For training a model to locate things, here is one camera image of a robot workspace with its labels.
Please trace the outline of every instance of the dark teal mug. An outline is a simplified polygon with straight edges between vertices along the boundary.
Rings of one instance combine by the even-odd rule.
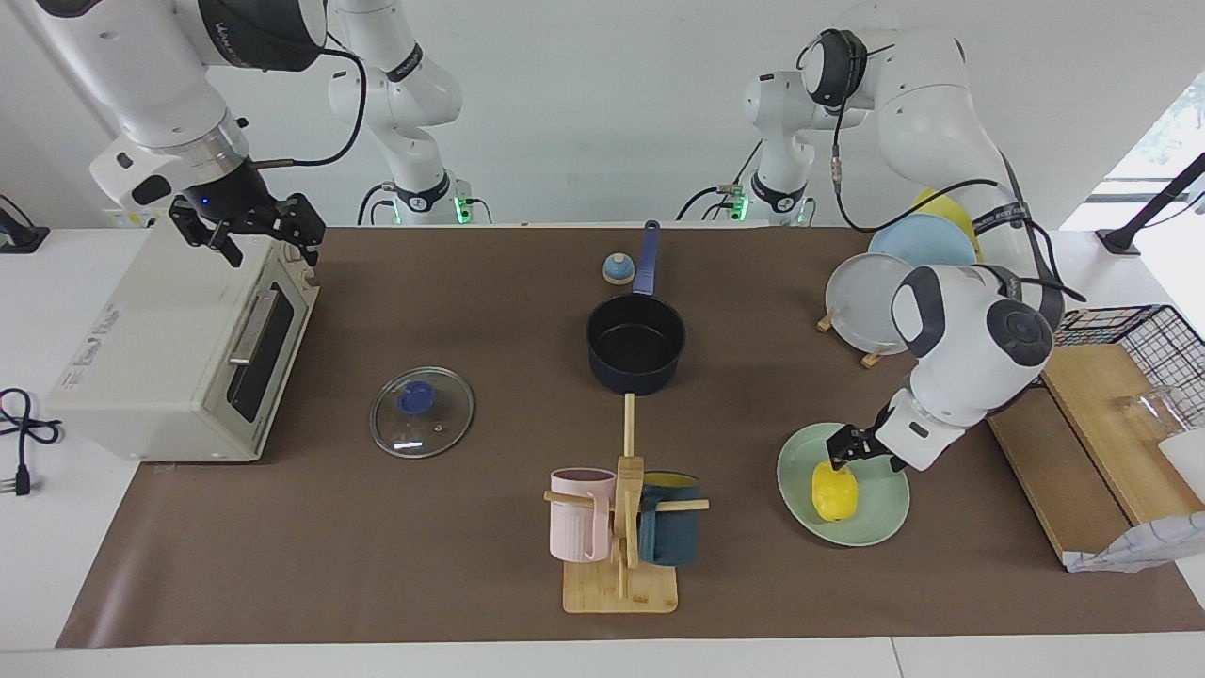
[[[694,476],[672,471],[645,474],[645,489],[640,494],[640,560],[672,567],[694,562],[699,512],[657,513],[657,505],[701,497],[703,490]]]

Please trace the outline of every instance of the white plate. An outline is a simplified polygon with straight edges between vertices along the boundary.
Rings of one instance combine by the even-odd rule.
[[[890,254],[865,252],[841,261],[824,288],[824,309],[845,342],[864,354],[883,356],[907,349],[892,322],[892,296],[912,264]]]

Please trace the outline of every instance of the oven door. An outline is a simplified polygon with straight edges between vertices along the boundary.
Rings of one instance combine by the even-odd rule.
[[[278,257],[268,257],[241,314],[231,349],[205,400],[213,424],[231,438],[236,459],[259,459],[310,314]]]

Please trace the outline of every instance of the green light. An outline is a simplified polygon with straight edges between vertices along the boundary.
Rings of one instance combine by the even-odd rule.
[[[816,216],[816,199],[805,197],[804,206],[800,207],[799,213],[795,216],[795,224],[811,225],[813,216]]]
[[[736,202],[736,208],[733,210],[733,218],[736,220],[745,220],[745,214],[750,211],[750,199],[745,195],[740,195],[740,201]]]
[[[460,223],[469,223],[470,220],[472,220],[472,206],[470,206],[464,197],[455,199],[455,211],[457,211],[457,218],[460,220]]]

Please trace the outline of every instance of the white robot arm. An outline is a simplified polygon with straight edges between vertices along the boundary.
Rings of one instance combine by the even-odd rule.
[[[833,28],[807,45],[797,65],[798,76],[769,73],[746,89],[746,116],[764,137],[763,159],[746,190],[750,214],[790,222],[793,214],[782,207],[799,201],[815,154],[803,140],[804,130],[835,129],[839,119],[840,128],[869,119],[893,171],[925,187],[954,187],[948,194],[976,217],[986,260],[1022,277],[1054,277],[1038,234],[1025,225],[1028,207],[1017,195],[1007,161],[975,113],[965,55],[952,35],[933,28]],[[806,95],[798,90],[800,82]],[[868,117],[871,111],[875,114]],[[831,165],[845,214],[836,143]],[[771,190],[759,190],[758,184]],[[1063,314],[1063,295],[1056,289],[1028,287],[1022,297],[1051,323]]]
[[[828,441],[834,468],[883,454],[897,470],[928,468],[966,429],[1006,407],[1053,350],[1064,288],[1041,254],[1007,160],[975,113],[964,61],[962,45],[937,29],[828,29],[798,64],[807,99],[828,113],[799,117],[810,117],[811,129],[823,122],[835,130],[833,183],[842,216],[848,220],[836,130],[851,113],[874,111],[869,119],[888,166],[944,189],[977,217],[981,249],[993,264],[921,266],[905,278],[892,317],[919,362],[872,428],[847,425]]]
[[[1010,296],[1015,289],[992,266],[910,272],[892,300],[892,319],[917,366],[875,426],[846,425],[829,438],[833,467],[892,454],[897,470],[924,471],[968,429],[1011,403],[1054,347],[1050,323]]]
[[[836,113],[812,101],[799,71],[759,76],[745,88],[745,117],[762,132],[762,158],[741,187],[750,196],[746,218],[772,224],[795,222],[804,204],[816,148],[804,138],[807,129],[833,129]],[[844,126],[860,124],[865,111],[851,111]]]
[[[242,254],[234,232],[263,232],[317,260],[325,224],[299,193],[276,200],[210,65],[304,70],[322,52],[322,0],[37,0],[39,20],[70,67],[120,124],[90,165],[101,188],[136,208],[180,193],[172,220],[194,246]],[[217,224],[207,228],[201,218]]]
[[[402,223],[463,220],[457,197],[469,184],[443,166],[439,146],[423,126],[460,114],[460,87],[415,41],[398,0],[335,0],[348,47],[368,71],[364,124],[384,155],[394,183],[394,206]],[[359,86],[336,73],[328,88],[330,106],[347,124],[355,120]]]

